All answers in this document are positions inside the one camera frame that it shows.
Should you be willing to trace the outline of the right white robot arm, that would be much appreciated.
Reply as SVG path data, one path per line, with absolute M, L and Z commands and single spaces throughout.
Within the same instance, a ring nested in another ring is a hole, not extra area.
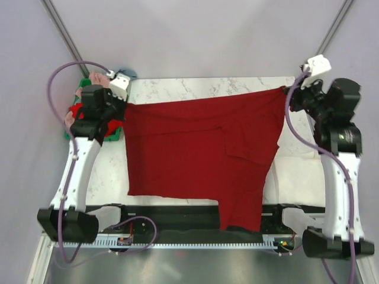
M 323 81 L 296 87 L 286 111 L 305 111 L 314 120 L 315 143 L 300 139 L 315 149 L 325 179 L 323 224 L 303 221 L 298 227 L 305 255 L 318 259 L 355 259 L 372 256 L 374 243 L 365 239 L 358 206 L 358 173 L 362 156 L 362 136 L 352 122 L 361 87 L 353 80 L 335 79 L 323 92 Z

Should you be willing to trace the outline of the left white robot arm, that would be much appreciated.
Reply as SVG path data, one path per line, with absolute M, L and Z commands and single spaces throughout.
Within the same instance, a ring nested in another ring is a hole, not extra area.
M 86 193 L 92 168 L 112 121 L 122 121 L 127 105 L 129 81 L 110 83 L 108 88 L 89 85 L 82 89 L 75 104 L 73 139 L 57 192 L 46 209 L 39 209 L 37 220 L 52 241 L 93 243 L 97 234 L 111 227 L 123 233 L 130 219 L 120 208 L 104 205 L 86 211 Z

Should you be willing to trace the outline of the dark red t shirt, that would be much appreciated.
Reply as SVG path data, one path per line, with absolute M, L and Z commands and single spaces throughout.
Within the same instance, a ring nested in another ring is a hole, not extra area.
M 210 199 L 220 228 L 259 231 L 266 176 L 278 151 L 281 88 L 158 104 L 125 113 L 129 194 Z

